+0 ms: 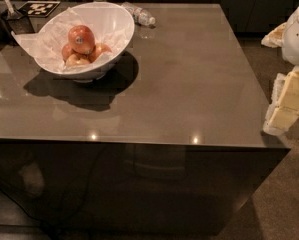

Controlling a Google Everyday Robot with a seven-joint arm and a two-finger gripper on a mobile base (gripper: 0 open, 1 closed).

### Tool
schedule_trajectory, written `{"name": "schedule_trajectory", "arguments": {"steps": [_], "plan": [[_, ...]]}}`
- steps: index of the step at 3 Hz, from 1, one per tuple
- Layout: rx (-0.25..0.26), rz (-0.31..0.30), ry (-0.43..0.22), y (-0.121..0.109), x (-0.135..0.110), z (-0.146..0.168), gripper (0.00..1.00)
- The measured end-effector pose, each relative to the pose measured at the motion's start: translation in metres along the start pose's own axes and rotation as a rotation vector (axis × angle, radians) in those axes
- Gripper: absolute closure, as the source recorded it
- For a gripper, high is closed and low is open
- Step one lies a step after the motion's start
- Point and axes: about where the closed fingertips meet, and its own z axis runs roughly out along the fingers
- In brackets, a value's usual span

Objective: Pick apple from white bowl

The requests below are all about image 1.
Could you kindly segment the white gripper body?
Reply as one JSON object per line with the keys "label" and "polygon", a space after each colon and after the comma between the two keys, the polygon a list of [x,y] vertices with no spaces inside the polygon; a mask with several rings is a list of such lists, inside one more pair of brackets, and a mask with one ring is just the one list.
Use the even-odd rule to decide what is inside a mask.
{"label": "white gripper body", "polygon": [[299,6],[288,18],[282,38],[282,56],[299,66]]}

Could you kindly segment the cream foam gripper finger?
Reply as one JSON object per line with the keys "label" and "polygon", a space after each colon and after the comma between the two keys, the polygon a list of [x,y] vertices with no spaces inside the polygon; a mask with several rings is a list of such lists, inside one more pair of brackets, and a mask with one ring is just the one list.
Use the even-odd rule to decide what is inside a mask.
{"label": "cream foam gripper finger", "polygon": [[278,27],[270,31],[261,40],[261,44],[270,48],[282,47],[284,44],[284,32],[286,28],[286,23],[280,24]]}
{"label": "cream foam gripper finger", "polygon": [[298,118],[299,66],[295,66],[287,75],[279,73],[274,81],[263,131],[280,136],[287,132]]}

